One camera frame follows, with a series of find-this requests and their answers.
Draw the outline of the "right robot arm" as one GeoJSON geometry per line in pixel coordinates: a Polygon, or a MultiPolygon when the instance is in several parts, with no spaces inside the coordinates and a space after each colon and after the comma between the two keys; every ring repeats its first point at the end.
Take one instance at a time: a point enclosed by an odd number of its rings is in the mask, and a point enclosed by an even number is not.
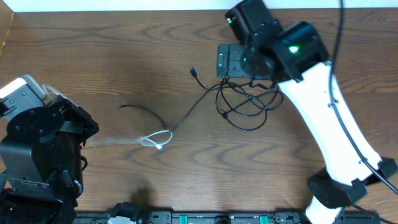
{"type": "Polygon", "coordinates": [[[300,21],[283,28],[263,1],[245,0],[226,21],[238,43],[218,47],[217,74],[227,79],[270,80],[293,103],[315,138],[325,167],[311,176],[309,223],[333,223],[366,193],[366,186],[397,172],[394,159],[380,156],[359,129],[316,28],[300,21]]]}

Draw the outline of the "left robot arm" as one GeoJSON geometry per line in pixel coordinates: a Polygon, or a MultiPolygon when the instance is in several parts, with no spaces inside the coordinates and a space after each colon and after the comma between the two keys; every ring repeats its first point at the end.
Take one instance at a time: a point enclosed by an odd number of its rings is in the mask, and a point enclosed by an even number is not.
{"type": "Polygon", "coordinates": [[[1,141],[1,223],[73,223],[88,165],[81,149],[98,131],[62,96],[13,117],[1,141]]]}

